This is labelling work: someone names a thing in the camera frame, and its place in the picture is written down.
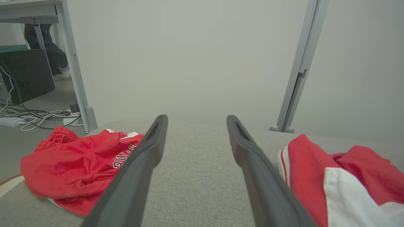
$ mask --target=desk leg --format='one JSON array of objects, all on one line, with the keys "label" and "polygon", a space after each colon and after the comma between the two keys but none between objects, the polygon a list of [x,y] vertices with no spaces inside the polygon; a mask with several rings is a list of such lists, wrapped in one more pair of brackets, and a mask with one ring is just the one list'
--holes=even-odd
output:
[{"label": "desk leg", "polygon": [[44,52],[45,52],[46,63],[48,64],[48,68],[49,68],[49,71],[50,71],[50,75],[51,75],[52,81],[53,81],[53,75],[52,75],[51,66],[50,66],[50,64],[49,64],[48,54],[46,53],[44,37],[42,36],[42,32],[41,32],[41,25],[35,24],[35,25],[34,25],[34,28],[35,28],[36,38],[38,39],[38,42],[39,42],[39,46],[40,46],[41,49],[44,50]]},{"label": "desk leg", "polygon": [[86,105],[88,104],[86,93],[84,91],[83,79],[81,77],[80,65],[77,60],[76,48],[74,46],[72,28],[70,27],[69,17],[66,17],[62,4],[56,4],[55,6],[57,18],[59,20],[59,29],[62,34],[63,44],[65,45],[67,62],[69,63],[70,75],[72,76],[74,92],[81,113],[81,119],[83,120],[84,129],[86,133],[88,133],[90,131],[86,114]]}]

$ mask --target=wooden edge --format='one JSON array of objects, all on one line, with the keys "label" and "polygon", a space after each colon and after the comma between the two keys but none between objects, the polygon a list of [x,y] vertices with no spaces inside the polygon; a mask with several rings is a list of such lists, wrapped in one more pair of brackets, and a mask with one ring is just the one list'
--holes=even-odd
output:
[{"label": "wooden edge", "polygon": [[22,176],[22,174],[17,174],[17,175],[15,175],[15,176],[13,176],[13,177],[10,177],[10,178],[6,179],[5,181],[3,181],[3,182],[0,183],[0,187],[1,187],[3,184],[5,184],[5,183],[7,183],[7,182],[9,182],[9,181],[11,181],[11,180],[17,178],[17,177],[21,177],[21,176]]}]

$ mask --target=red clothing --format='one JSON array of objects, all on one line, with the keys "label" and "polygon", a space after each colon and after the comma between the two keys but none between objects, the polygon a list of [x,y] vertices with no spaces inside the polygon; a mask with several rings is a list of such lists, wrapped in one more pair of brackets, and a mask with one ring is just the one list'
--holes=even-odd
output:
[{"label": "red clothing", "polygon": [[57,127],[21,159],[25,185],[34,195],[86,216],[142,138],[111,130],[80,138]]},{"label": "red clothing", "polygon": [[404,174],[370,148],[327,154],[300,135],[279,152],[278,167],[319,226],[404,223]]}]

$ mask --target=white table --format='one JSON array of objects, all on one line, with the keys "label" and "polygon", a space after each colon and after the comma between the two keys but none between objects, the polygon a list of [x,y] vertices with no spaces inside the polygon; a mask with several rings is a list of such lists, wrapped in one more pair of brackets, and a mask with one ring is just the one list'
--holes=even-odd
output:
[{"label": "white table", "polygon": [[14,0],[0,2],[0,23],[34,24],[41,49],[45,49],[40,24],[59,24],[67,62],[69,63],[74,91],[80,108],[84,129],[90,131],[86,109],[88,105],[83,80],[80,73],[76,46],[74,45],[72,26],[66,0]]}]

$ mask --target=gray fabric surface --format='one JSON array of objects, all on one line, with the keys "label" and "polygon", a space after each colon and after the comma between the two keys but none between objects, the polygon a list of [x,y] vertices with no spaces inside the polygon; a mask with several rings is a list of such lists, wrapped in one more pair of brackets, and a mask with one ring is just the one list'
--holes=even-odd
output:
[{"label": "gray fabric surface", "polygon": [[[113,122],[91,135],[105,128],[145,133],[151,124]],[[277,152],[298,136],[270,131],[250,134],[275,165]],[[327,153],[347,152],[354,145],[367,146],[390,159],[401,171],[404,169],[404,152],[392,146],[308,137]],[[82,219],[35,198],[23,183],[0,198],[0,211],[1,226],[78,226]],[[163,158],[154,169],[143,215],[143,226],[163,224],[254,225],[242,171],[233,159],[225,127],[168,123]]]}]

